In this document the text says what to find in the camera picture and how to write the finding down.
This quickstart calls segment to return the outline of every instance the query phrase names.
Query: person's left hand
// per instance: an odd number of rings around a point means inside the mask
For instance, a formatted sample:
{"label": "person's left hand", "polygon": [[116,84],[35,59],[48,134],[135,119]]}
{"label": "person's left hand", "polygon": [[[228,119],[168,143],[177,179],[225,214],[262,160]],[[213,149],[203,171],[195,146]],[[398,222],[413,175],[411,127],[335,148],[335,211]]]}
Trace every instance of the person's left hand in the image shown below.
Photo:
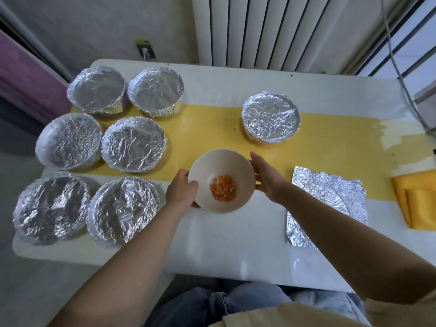
{"label": "person's left hand", "polygon": [[187,176],[187,170],[179,170],[179,172],[177,172],[173,181],[166,190],[165,198],[167,204],[181,204],[186,208],[190,205],[194,206],[194,200],[197,196],[198,182],[191,181],[190,183],[187,183]]}

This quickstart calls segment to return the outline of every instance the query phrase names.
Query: person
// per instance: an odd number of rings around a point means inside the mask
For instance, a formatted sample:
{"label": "person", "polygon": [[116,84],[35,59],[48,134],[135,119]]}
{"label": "person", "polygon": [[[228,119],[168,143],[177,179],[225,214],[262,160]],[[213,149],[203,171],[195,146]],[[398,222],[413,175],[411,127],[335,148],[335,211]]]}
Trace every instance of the person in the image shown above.
{"label": "person", "polygon": [[[370,322],[381,326],[436,325],[436,267],[372,228],[287,182],[251,153],[256,189],[283,205],[321,253],[365,300]],[[95,273],[49,324],[144,325],[144,312],[174,233],[197,194],[180,170],[166,204],[127,245]],[[327,310],[292,302],[276,285],[246,283],[229,295],[194,288],[151,313],[145,326],[362,326]]]}

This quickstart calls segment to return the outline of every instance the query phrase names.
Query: wire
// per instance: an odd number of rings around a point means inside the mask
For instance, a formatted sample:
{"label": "wire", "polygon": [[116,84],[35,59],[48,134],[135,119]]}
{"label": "wire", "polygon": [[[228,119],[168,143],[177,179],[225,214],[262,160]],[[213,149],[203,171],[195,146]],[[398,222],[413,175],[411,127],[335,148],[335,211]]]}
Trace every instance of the wire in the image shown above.
{"label": "wire", "polygon": [[396,71],[396,73],[398,75],[398,80],[400,81],[400,85],[401,85],[402,89],[404,90],[404,93],[406,93],[406,98],[407,98],[407,100],[408,100],[408,102],[410,104],[411,111],[415,115],[415,117],[419,120],[419,122],[422,124],[422,126],[424,127],[424,130],[426,132],[428,132],[431,136],[436,138],[436,136],[434,136],[432,133],[430,133],[430,128],[428,127],[428,125],[426,124],[426,122],[424,121],[422,116],[419,114],[419,111],[418,111],[418,108],[416,106],[416,103],[413,100],[413,98],[411,97],[411,94],[410,94],[409,90],[406,87],[406,83],[404,82],[404,78],[401,75],[400,70],[398,69],[397,63],[395,62],[394,54],[392,52],[391,31],[389,29],[388,20],[386,18],[386,11],[384,9],[384,0],[381,0],[381,13],[383,15],[384,25],[386,26],[386,31],[388,33],[389,56],[390,56],[392,65],[394,66],[395,71]]}

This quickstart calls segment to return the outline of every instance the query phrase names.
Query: aluminum foil sheet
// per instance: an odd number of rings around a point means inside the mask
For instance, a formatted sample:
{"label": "aluminum foil sheet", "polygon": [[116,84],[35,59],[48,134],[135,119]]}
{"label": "aluminum foil sheet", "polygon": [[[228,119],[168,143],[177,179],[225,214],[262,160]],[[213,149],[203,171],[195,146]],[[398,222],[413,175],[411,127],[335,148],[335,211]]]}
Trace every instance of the aluminum foil sheet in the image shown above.
{"label": "aluminum foil sheet", "polygon": [[293,136],[301,125],[297,106],[286,96],[260,92],[244,102],[242,119],[251,139],[278,143]]}
{"label": "aluminum foil sheet", "polygon": [[102,157],[106,163],[123,172],[153,169],[166,149],[162,127],[146,117],[117,120],[102,139]]}
{"label": "aluminum foil sheet", "polygon": [[57,172],[34,181],[14,211],[17,235],[32,245],[71,238],[85,226],[91,194],[79,176]]}
{"label": "aluminum foil sheet", "polygon": [[127,84],[121,73],[111,67],[90,67],[69,84],[67,98],[85,112],[115,115],[127,104]]}
{"label": "aluminum foil sheet", "polygon": [[101,125],[90,115],[69,113],[41,132],[35,154],[45,166],[59,170],[89,167],[101,158]]}
{"label": "aluminum foil sheet", "polygon": [[[292,183],[321,202],[368,225],[365,207],[366,190],[362,187],[362,181],[348,181],[341,176],[324,172],[314,173],[304,167],[296,166]],[[286,218],[286,235],[289,244],[317,249],[289,212]]]}
{"label": "aluminum foil sheet", "polygon": [[180,111],[184,85],[181,76],[167,67],[145,69],[128,88],[130,101],[151,117]]}
{"label": "aluminum foil sheet", "polygon": [[159,210],[154,185],[137,176],[122,176],[100,187],[91,200],[86,224],[106,246],[129,242]]}

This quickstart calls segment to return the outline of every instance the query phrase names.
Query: power outlet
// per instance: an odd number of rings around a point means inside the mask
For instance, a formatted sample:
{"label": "power outlet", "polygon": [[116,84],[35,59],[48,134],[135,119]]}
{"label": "power outlet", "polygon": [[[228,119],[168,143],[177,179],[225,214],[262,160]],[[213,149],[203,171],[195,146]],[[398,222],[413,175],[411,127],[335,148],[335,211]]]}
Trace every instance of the power outlet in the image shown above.
{"label": "power outlet", "polygon": [[156,59],[153,47],[148,40],[135,40],[136,47],[139,50],[139,54],[144,60]]}

